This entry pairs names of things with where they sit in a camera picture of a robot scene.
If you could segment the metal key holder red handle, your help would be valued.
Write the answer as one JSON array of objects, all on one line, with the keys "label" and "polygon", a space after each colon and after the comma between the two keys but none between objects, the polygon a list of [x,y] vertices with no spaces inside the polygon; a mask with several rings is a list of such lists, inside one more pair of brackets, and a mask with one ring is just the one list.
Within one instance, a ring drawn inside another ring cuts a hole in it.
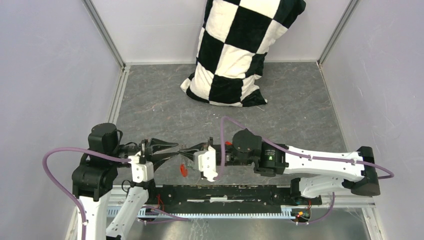
[{"label": "metal key holder red handle", "polygon": [[189,173],[195,171],[195,162],[192,162],[191,160],[187,160],[185,157],[181,156],[181,163],[180,163],[179,169],[180,169],[181,175],[184,178],[186,178],[189,175]]}]

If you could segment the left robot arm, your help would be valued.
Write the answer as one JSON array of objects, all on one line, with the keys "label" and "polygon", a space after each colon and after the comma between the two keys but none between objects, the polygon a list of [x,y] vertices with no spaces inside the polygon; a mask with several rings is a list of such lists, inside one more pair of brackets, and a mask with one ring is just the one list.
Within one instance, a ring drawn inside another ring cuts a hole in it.
[{"label": "left robot arm", "polygon": [[[164,150],[178,144],[157,138],[122,144],[122,137],[123,132],[113,123],[95,125],[88,135],[90,152],[83,154],[72,173],[72,194],[83,207],[78,212],[79,240],[126,240],[142,206],[155,203],[160,211],[165,208],[154,172],[177,156]],[[122,207],[108,224],[108,204],[122,167],[131,169],[132,179]]]}]

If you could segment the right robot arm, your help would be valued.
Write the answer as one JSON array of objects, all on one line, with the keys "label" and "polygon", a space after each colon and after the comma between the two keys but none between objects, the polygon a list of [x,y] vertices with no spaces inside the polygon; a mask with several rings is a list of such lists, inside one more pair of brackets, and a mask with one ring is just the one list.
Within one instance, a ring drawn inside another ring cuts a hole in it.
[{"label": "right robot arm", "polygon": [[178,153],[193,161],[194,168],[209,182],[216,180],[221,165],[253,166],[254,173],[263,177],[310,174],[290,181],[288,196],[295,204],[344,189],[357,196],[381,194],[374,152],[369,146],[352,152],[310,151],[271,143],[243,129],[234,134],[229,144],[214,144],[209,138]]}]

